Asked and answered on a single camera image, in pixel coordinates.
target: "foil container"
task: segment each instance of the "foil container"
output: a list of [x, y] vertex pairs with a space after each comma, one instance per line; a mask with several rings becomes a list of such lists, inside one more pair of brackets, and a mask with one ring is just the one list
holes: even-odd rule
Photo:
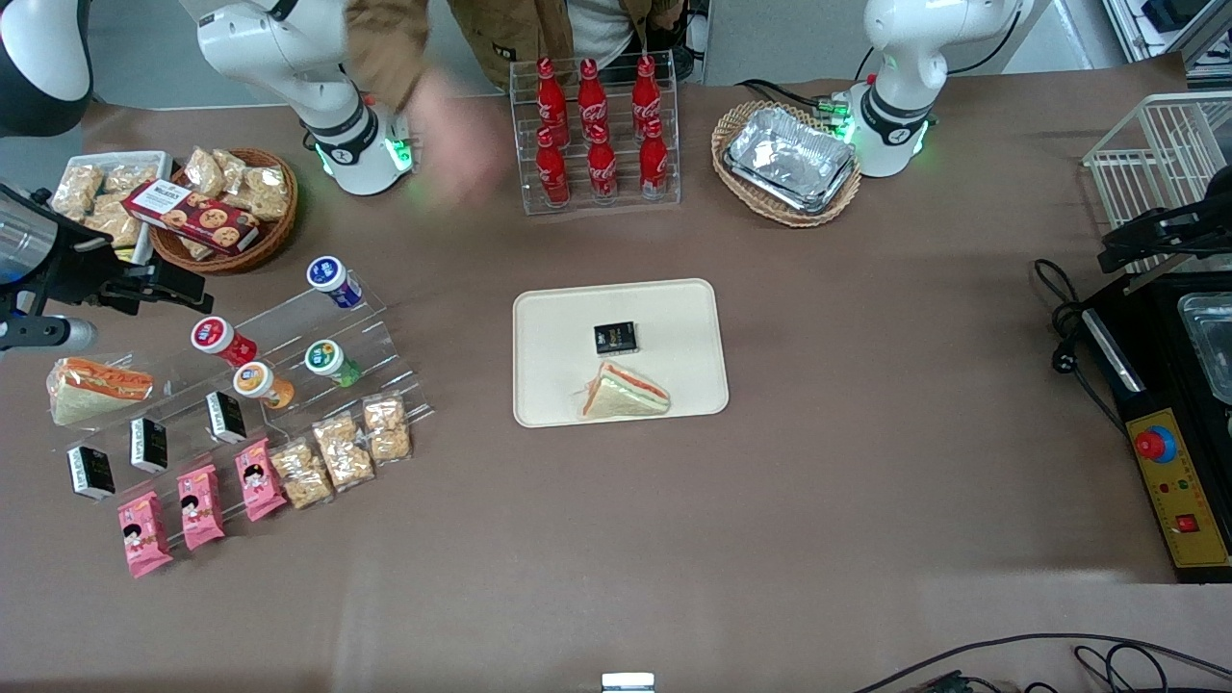
[[819, 215], [855, 170], [855, 149], [784, 109], [760, 109], [723, 152], [723, 163], [792, 208]]

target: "brown jacket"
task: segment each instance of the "brown jacket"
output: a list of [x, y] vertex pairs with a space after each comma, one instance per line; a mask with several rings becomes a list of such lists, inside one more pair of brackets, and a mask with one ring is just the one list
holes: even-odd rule
[[[462, 36], [488, 79], [509, 86], [509, 63], [540, 55], [573, 57], [573, 27], [564, 0], [448, 0]], [[646, 44], [648, 17], [680, 0], [620, 0]], [[361, 85], [402, 107], [424, 72], [428, 0], [349, 0], [346, 38]]]

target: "small black box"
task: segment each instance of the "small black box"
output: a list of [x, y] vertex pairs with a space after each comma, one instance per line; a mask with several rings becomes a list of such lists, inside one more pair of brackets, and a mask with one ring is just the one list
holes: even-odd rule
[[600, 356], [637, 353], [637, 333], [633, 332], [633, 323], [620, 322], [596, 327], [595, 353]]
[[129, 434], [132, 440], [129, 464], [149, 474], [166, 471], [166, 428], [150, 419], [133, 419]]
[[223, 443], [243, 443], [248, 438], [244, 428], [244, 412], [239, 408], [239, 402], [234, 397], [222, 392], [211, 392], [206, 396], [206, 407], [209, 408], [209, 435]]
[[69, 471], [73, 472], [73, 492], [78, 496], [102, 501], [116, 492], [107, 455], [80, 445], [69, 450]]

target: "white wire rack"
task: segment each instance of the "white wire rack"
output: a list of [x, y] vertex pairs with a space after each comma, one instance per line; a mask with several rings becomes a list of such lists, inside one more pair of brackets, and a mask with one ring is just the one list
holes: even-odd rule
[[[1232, 147], [1232, 91], [1156, 94], [1142, 100], [1083, 157], [1099, 190], [1110, 231], [1158, 208], [1202, 199], [1227, 165]], [[1145, 273], [1168, 259], [1156, 255], [1126, 266]], [[1232, 256], [1189, 260], [1179, 271], [1232, 269]]]

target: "red cap bottle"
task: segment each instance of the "red cap bottle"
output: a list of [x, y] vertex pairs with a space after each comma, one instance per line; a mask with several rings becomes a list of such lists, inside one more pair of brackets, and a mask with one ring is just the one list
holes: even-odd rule
[[556, 81], [556, 70], [552, 68], [552, 59], [543, 57], [538, 59], [538, 107], [540, 118], [552, 129], [552, 139], [557, 147], [569, 146], [569, 121], [564, 113], [564, 91]]
[[599, 84], [599, 64], [594, 58], [582, 60], [582, 84], [578, 86], [578, 112], [582, 115], [582, 133], [589, 141], [590, 126], [607, 127], [607, 94]]
[[633, 137], [646, 137], [646, 122], [659, 117], [659, 83], [654, 81], [654, 58], [637, 59], [637, 81], [633, 83]]
[[547, 195], [547, 206], [559, 210], [569, 203], [569, 178], [564, 170], [564, 157], [552, 139], [552, 128], [541, 127], [537, 137], [540, 149], [535, 155], [535, 164], [538, 165], [540, 182]]
[[607, 143], [607, 127], [593, 125], [588, 132], [590, 136], [590, 153], [586, 154], [586, 163], [590, 168], [590, 189], [595, 194], [595, 202], [611, 205], [616, 201], [616, 152]]
[[668, 192], [668, 146], [663, 143], [663, 122], [658, 116], [646, 121], [646, 139], [639, 154], [642, 197], [652, 202]]

